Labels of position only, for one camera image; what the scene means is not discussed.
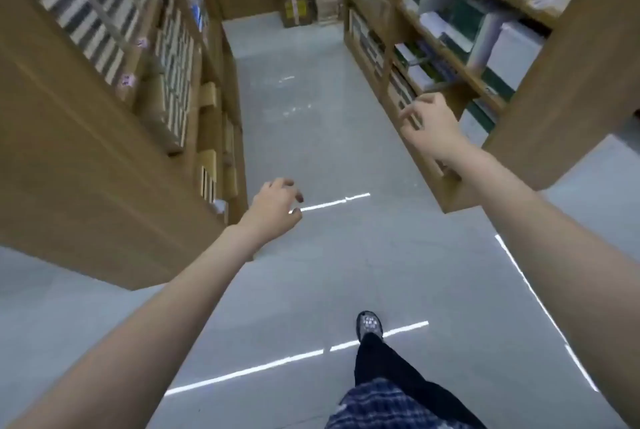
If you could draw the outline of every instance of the yellow label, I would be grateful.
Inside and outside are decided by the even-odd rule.
[[[307,15],[307,1],[306,0],[296,0],[296,5],[298,6],[298,16],[306,16]],[[293,18],[293,4],[291,0],[287,0],[284,3],[285,14],[287,18]]]

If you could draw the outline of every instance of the forearm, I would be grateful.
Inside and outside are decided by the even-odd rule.
[[[603,394],[640,425],[640,266],[532,191],[488,153],[460,146],[452,167]]]
[[[228,227],[10,427],[146,426],[225,289],[258,248],[250,232]]]

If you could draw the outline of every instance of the foot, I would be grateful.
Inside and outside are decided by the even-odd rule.
[[[363,311],[358,315],[358,318],[356,318],[358,341],[362,341],[362,338],[367,333],[373,333],[382,339],[382,323],[376,313],[372,311]]]

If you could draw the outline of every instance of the person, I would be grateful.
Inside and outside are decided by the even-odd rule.
[[[410,114],[420,116],[421,130],[408,124]],[[486,215],[599,390],[629,425],[640,427],[638,263],[471,144],[442,94],[420,96],[399,120],[408,142],[475,188]],[[144,427],[239,269],[300,222],[300,209],[291,210],[296,199],[303,201],[293,181],[265,183],[238,224],[226,228],[9,427]],[[379,427],[432,427],[440,421],[442,427],[483,427],[453,395],[428,385],[394,355],[380,339],[380,320],[372,313],[358,317],[358,332],[357,386],[329,425],[366,427],[379,417]],[[382,399],[367,406],[362,391]],[[368,410],[382,412],[367,417]]]

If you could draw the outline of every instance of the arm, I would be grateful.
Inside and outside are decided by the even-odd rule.
[[[237,225],[87,352],[9,427],[143,428],[231,280],[257,250],[293,228],[302,195],[265,183]]]
[[[621,417],[640,426],[640,264],[532,191],[468,142],[442,94],[420,96],[401,118],[421,153],[451,166],[479,196],[500,233],[594,381]]]

